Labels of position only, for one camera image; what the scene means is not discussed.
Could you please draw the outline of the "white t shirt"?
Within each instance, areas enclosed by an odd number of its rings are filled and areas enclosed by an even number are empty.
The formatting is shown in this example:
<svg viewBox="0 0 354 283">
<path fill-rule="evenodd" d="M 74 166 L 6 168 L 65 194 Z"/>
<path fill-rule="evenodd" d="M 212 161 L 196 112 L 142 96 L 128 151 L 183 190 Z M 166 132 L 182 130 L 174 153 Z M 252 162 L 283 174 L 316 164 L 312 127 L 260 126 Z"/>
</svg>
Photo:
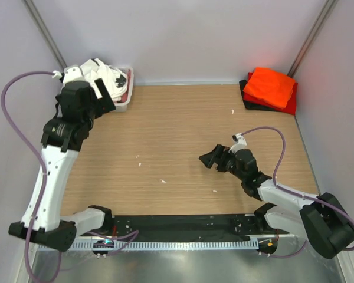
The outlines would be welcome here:
<svg viewBox="0 0 354 283">
<path fill-rule="evenodd" d="M 113 102 L 121 100 L 121 96 L 127 89 L 127 75 L 125 73 L 118 68 L 105 64 L 98 58 L 87 60 L 80 68 L 85 80 L 90 83 L 98 99 L 101 98 L 101 94 L 94 81 L 101 78 Z"/>
</svg>

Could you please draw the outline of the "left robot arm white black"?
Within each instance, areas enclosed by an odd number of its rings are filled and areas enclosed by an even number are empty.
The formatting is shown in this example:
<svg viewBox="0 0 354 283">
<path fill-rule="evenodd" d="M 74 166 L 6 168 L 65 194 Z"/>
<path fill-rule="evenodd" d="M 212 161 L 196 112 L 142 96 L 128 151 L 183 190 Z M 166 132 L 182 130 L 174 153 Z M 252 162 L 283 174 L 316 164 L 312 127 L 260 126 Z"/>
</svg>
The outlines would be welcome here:
<svg viewBox="0 0 354 283">
<path fill-rule="evenodd" d="M 56 95 L 56 114 L 43 127 L 41 166 L 32 198 L 22 219 L 10 224 L 11 236 L 29 240 L 60 252 L 76 237 L 91 231 L 101 236 L 113 229 L 109 208 L 90 205 L 86 210 L 61 216 L 61 203 L 73 164 L 89 137 L 96 118 L 115 110 L 103 80 L 95 80 L 101 98 L 90 83 L 65 83 Z"/>
</svg>

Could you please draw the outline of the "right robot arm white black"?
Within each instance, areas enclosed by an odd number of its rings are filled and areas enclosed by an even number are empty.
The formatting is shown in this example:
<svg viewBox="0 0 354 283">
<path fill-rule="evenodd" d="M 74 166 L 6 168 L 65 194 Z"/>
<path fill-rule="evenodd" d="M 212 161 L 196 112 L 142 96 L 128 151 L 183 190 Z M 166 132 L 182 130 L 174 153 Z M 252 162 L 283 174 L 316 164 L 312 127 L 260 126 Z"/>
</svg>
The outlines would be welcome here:
<svg viewBox="0 0 354 283">
<path fill-rule="evenodd" d="M 218 172 L 234 175 L 248 196 L 266 203 L 259 209 L 261 215 L 254 218 L 260 233 L 272 229 L 290 232 L 326 259 L 353 248 L 354 221 L 333 194 L 305 194 L 282 187 L 258 169 L 249 149 L 234 151 L 218 144 L 199 160 L 207 168 L 215 166 Z"/>
</svg>

